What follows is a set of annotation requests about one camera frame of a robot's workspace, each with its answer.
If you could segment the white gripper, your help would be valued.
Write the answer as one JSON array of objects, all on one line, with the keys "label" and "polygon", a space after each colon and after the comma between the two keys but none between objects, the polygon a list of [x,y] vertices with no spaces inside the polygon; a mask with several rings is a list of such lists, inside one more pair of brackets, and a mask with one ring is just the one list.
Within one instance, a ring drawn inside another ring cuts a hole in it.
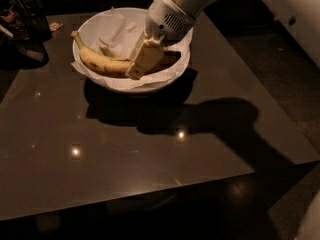
[{"label": "white gripper", "polygon": [[180,42],[193,27],[195,19],[173,0],[153,0],[141,34],[131,52],[126,76],[138,80],[164,56],[163,46]]}]

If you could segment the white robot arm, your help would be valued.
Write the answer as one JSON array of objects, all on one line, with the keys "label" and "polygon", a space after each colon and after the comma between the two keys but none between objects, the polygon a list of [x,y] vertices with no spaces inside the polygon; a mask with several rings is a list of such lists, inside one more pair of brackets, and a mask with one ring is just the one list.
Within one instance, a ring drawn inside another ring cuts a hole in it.
[{"label": "white robot arm", "polygon": [[250,175],[185,187],[183,202],[155,212],[159,240],[319,240],[319,163],[294,164],[281,142],[305,158],[319,150],[319,74],[261,0],[221,0],[207,16],[226,35],[307,140],[270,124],[269,138],[255,129],[270,113],[240,98],[181,106],[173,89],[138,122],[145,134],[211,133],[254,169]]}]

